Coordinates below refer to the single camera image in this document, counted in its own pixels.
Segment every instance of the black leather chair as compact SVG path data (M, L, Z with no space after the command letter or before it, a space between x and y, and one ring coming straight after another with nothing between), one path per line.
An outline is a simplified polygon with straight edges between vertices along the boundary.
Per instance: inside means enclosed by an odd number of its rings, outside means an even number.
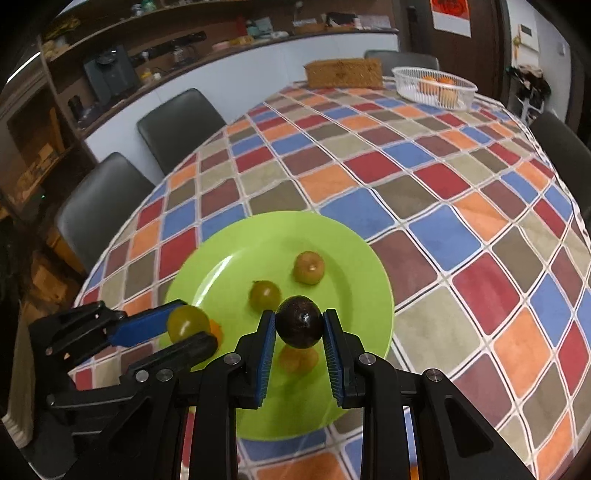
M544 112L536 118L530 130L579 204L589 229L591 151L562 120L550 112Z
M138 130L166 175L224 125L209 100L192 88L148 113Z
M99 163L76 187L57 212L56 225L86 271L153 188L118 152Z
M395 67L423 67L439 70L439 60L432 55L423 53L400 52L394 50L367 50L366 59L380 59L382 61L382 75L392 76Z

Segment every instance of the green plate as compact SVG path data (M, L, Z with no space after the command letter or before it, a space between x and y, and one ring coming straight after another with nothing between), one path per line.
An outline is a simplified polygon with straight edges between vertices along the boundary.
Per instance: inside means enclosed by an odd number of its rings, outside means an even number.
M296 256L307 250L318 252L326 265L316 286L299 284L291 275ZM284 299L305 295L321 311L336 309L343 330L358 335L368 352L387 354L394 312L390 282L372 248L341 223L313 212L271 212L233 223L187 259L166 301L182 299L199 306L221 325L224 340L217 358L233 352L242 335L256 331L260 316L248 304L255 280L271 280ZM170 344L167 333L160 343ZM301 376L285 374L278 366L284 345L277 336L263 406L236 412L239 437L278 440L304 435L345 412L332 397L322 341L314 347L319 363Z

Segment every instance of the checkered tablecloth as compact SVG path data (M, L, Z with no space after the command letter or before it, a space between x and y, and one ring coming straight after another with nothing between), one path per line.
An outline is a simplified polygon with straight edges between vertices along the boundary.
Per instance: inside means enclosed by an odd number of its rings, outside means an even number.
M388 359L440 368L537 478L568 465L591 416L589 236L534 138L500 104L478 97L469 112L446 112L393 85L286 88L167 176L78 302L129 314L161 304L199 244L272 210L313 210L357 232L394 292ZM76 385L116 383L156 346L109 348L72 373ZM305 437L239 440L242 474L358 478L361 423L351 411Z

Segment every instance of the wooden door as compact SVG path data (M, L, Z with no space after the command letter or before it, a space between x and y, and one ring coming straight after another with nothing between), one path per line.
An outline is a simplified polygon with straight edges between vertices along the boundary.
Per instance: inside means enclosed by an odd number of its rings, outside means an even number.
M435 30L429 0L402 1L407 7L409 30L415 35L411 37L414 50L435 55L442 70L474 82L479 93L499 99L504 74L500 0L467 0L471 37Z

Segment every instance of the dark round fruit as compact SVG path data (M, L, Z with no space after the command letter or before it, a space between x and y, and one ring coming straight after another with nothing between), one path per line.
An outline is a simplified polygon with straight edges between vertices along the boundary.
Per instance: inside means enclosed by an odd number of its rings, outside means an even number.
M290 297L279 305L275 325L281 339L293 348L314 346L324 333L319 308L304 296Z

